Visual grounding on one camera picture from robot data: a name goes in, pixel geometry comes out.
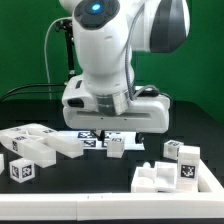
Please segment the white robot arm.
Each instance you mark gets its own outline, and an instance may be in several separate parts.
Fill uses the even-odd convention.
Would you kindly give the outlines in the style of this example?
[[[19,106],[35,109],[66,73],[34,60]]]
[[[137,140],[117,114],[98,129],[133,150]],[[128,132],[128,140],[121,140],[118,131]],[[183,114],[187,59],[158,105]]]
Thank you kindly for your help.
[[[71,14],[80,75],[63,93],[72,129],[164,133],[170,99],[134,85],[134,51],[172,53],[186,40],[186,0],[59,0]]]

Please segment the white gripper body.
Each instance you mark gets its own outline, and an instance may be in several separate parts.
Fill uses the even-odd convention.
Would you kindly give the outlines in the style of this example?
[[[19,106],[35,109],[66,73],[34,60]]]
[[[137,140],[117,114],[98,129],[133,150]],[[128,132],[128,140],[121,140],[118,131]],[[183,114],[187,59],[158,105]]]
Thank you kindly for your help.
[[[86,90],[82,75],[70,79],[62,103],[65,122],[72,129],[164,133],[169,127],[168,97],[140,96],[121,114],[114,108],[105,113]]]

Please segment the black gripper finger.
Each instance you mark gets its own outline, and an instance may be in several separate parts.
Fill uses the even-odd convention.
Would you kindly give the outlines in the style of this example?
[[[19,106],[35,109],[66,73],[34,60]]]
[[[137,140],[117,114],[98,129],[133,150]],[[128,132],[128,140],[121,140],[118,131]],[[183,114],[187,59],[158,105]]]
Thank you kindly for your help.
[[[144,135],[142,133],[137,133],[135,135],[135,143],[140,144],[144,142]]]
[[[98,140],[104,140],[105,139],[105,131],[104,130],[96,130],[95,135]]]

